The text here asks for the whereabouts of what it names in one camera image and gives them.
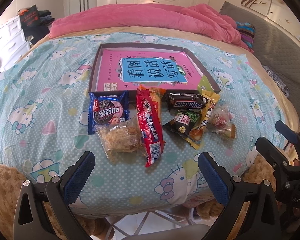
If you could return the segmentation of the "clear candied hawthorn pack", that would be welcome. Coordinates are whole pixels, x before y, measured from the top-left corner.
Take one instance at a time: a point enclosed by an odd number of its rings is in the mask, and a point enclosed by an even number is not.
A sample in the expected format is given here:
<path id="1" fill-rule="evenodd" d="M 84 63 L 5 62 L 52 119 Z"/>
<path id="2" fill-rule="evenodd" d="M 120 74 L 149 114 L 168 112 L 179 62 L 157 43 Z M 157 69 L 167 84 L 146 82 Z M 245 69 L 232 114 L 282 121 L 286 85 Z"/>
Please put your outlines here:
<path id="1" fill-rule="evenodd" d="M 236 126 L 231 122 L 233 116 L 229 111 L 228 105 L 216 107 L 210 117 L 207 131 L 218 134 L 224 139 L 236 138 Z"/>

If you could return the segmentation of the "yellow bread snack pack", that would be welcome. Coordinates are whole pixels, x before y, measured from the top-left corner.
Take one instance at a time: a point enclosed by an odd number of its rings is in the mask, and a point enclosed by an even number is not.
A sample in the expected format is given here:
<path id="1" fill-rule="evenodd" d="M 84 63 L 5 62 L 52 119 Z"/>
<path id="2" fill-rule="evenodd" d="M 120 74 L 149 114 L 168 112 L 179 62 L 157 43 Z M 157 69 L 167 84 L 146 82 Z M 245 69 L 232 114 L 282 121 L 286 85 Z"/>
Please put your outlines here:
<path id="1" fill-rule="evenodd" d="M 198 150 L 201 147 L 202 137 L 207 128 L 207 124 L 210 121 L 212 112 L 220 99 L 220 95 L 216 94 L 214 91 L 208 91 L 202 89 L 201 95 L 203 99 L 206 99 L 204 108 L 201 110 L 201 118 L 197 121 L 196 125 L 190 130 L 189 136 L 186 138 L 186 141 L 190 145 Z"/>

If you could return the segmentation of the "black green pea snack pack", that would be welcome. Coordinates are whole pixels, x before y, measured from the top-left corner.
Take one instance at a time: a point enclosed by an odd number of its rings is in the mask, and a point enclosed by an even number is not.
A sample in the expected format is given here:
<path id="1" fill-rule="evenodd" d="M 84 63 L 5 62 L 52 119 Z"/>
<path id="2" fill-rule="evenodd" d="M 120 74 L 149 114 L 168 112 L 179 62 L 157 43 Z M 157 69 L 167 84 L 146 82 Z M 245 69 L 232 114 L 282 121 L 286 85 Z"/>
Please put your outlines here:
<path id="1" fill-rule="evenodd" d="M 179 109 L 177 110 L 175 117 L 164 124 L 163 128 L 173 133 L 177 133 L 183 139 L 186 139 L 201 116 L 202 115 L 199 112 L 188 109 Z"/>

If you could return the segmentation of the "green milk snack pack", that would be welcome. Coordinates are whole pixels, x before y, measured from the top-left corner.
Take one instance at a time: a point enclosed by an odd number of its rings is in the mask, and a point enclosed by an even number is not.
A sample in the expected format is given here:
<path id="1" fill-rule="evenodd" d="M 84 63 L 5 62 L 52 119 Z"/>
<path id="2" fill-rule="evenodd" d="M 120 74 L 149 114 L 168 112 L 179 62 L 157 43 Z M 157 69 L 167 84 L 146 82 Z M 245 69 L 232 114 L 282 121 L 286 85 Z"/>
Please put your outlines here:
<path id="1" fill-rule="evenodd" d="M 210 92 L 214 92 L 213 87 L 211 86 L 207 76 L 203 75 L 197 86 L 198 91 L 207 90 Z"/>

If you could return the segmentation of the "brown Snickers bar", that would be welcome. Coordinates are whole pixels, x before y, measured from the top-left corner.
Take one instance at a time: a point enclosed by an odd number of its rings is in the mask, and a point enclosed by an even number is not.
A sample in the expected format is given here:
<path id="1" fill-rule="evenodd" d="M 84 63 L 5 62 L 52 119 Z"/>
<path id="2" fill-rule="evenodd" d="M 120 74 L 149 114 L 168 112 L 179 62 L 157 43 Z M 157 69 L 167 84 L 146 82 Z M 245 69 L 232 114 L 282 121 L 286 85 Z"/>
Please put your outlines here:
<path id="1" fill-rule="evenodd" d="M 166 93 L 165 99 L 169 111 L 173 108 L 203 109 L 207 103 L 205 97 L 194 93 Z"/>

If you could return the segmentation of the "clear meat floss cake pack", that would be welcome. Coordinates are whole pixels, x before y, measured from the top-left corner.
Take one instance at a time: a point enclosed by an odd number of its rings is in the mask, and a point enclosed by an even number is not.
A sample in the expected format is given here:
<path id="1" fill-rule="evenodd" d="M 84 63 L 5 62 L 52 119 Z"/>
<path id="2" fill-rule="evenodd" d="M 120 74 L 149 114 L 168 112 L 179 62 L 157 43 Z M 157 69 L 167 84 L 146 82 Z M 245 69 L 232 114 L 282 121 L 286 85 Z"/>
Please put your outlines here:
<path id="1" fill-rule="evenodd" d="M 96 132 L 108 160 L 113 165 L 129 154 L 145 156 L 141 132 L 135 116 L 117 124 L 97 125 Z"/>

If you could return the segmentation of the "red Alpenliebe candy pack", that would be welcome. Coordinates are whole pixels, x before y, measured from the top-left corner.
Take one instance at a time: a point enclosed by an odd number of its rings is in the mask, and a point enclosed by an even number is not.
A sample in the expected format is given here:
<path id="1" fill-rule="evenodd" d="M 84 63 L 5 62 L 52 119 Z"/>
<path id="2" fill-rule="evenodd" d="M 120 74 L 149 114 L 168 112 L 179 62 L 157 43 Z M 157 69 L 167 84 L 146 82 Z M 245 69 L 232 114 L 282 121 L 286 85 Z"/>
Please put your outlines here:
<path id="1" fill-rule="evenodd" d="M 146 152 L 145 167 L 153 165 L 164 151 L 161 122 L 147 89 L 136 90 L 136 112 L 141 142 Z"/>

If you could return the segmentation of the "orange biscuit pack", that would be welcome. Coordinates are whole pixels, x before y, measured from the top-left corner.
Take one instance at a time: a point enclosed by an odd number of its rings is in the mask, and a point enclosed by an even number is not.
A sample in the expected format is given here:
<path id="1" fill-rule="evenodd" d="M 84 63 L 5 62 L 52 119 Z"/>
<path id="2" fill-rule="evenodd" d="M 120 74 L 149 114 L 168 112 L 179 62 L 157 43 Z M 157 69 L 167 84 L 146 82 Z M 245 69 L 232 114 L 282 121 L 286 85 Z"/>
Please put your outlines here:
<path id="1" fill-rule="evenodd" d="M 162 97 L 165 95 L 166 90 L 158 87 L 146 88 L 143 85 L 139 85 L 139 89 L 149 90 L 150 97 L 154 104 L 154 108 L 156 110 L 156 113 L 158 114 L 159 120 L 161 120 L 161 100 Z"/>

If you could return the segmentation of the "blue Oreo cookie pack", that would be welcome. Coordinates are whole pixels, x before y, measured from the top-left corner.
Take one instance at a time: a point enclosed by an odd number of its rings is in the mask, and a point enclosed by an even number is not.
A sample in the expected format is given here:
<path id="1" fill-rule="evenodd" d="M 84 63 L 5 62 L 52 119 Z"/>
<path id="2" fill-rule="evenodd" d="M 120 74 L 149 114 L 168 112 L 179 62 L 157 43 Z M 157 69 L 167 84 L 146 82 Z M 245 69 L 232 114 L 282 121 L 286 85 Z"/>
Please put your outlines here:
<path id="1" fill-rule="evenodd" d="M 108 126 L 129 119 L 129 94 L 127 91 L 123 91 L 119 95 L 90 92 L 89 96 L 89 135 L 96 132 L 96 126 Z"/>

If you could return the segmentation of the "brown fuzzy rug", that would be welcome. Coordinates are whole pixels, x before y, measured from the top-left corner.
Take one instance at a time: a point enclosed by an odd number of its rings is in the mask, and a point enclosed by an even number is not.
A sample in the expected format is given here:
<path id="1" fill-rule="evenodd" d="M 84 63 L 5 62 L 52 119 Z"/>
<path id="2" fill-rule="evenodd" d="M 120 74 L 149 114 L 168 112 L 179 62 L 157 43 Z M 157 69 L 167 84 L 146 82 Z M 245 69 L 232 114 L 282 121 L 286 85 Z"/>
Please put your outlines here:
<path id="1" fill-rule="evenodd" d="M 13 238 L 15 207 L 25 176 L 16 168 L 0 165 L 0 232 L 6 239 Z M 90 236 L 105 239 L 110 224 L 102 218 L 88 219 L 75 215 L 83 229 Z"/>

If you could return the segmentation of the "grey padded headboard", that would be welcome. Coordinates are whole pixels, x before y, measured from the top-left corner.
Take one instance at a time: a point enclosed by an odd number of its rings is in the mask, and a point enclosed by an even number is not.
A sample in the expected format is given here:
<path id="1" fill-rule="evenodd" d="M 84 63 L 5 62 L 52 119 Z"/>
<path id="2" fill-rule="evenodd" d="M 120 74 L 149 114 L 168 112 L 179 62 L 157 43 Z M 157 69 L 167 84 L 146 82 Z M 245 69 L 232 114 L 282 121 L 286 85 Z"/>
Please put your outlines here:
<path id="1" fill-rule="evenodd" d="M 289 100 L 300 119 L 300 47 L 274 25 L 229 2 L 223 3 L 220 13 L 239 23 L 249 22 L 255 27 L 254 55 L 288 86 Z"/>

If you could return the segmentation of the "striped colourful pillow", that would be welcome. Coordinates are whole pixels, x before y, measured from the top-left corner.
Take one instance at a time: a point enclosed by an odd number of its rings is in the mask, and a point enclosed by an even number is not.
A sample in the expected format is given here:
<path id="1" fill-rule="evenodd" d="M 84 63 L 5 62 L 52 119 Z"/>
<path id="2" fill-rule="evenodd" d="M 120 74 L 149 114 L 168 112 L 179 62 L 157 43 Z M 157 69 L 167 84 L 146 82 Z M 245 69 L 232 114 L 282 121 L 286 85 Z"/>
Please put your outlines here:
<path id="1" fill-rule="evenodd" d="M 241 40 L 248 46 L 249 49 L 252 49 L 256 32 L 255 27 L 250 22 L 236 22 L 236 24 L 237 30 L 241 35 Z"/>

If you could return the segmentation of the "white drawer cabinet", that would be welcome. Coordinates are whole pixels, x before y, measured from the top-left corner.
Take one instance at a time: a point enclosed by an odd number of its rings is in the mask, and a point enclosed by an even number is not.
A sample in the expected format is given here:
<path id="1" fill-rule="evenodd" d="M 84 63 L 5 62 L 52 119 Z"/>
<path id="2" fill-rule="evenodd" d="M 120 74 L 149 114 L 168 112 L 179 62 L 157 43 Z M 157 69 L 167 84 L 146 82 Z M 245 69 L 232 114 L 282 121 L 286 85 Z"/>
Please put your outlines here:
<path id="1" fill-rule="evenodd" d="M 10 18 L 0 27 L 0 71 L 13 67 L 29 50 L 20 17 Z"/>

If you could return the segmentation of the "pink quilt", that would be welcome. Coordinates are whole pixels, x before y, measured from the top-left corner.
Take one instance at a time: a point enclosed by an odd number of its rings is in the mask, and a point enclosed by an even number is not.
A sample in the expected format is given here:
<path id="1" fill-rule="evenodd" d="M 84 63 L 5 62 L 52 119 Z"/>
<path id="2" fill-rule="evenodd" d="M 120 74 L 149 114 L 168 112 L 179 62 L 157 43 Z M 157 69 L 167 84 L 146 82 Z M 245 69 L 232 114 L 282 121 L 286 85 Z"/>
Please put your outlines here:
<path id="1" fill-rule="evenodd" d="M 50 38 L 110 27 L 155 27 L 200 34 L 250 52 L 236 22 L 207 4 L 181 7 L 168 4 L 109 4 L 55 20 Z"/>

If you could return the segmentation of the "folded dark clothes pile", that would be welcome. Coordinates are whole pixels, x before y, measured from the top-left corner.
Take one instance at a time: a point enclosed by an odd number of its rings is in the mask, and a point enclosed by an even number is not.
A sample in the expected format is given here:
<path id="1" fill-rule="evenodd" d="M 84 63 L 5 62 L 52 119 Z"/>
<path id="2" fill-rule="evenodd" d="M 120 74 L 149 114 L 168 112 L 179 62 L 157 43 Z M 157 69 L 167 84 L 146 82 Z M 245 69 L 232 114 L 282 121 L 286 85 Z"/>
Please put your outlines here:
<path id="1" fill-rule="evenodd" d="M 52 17 L 51 11 L 49 10 L 38 10 L 38 16 L 40 25 L 48 26 L 55 21 L 55 18 Z"/>

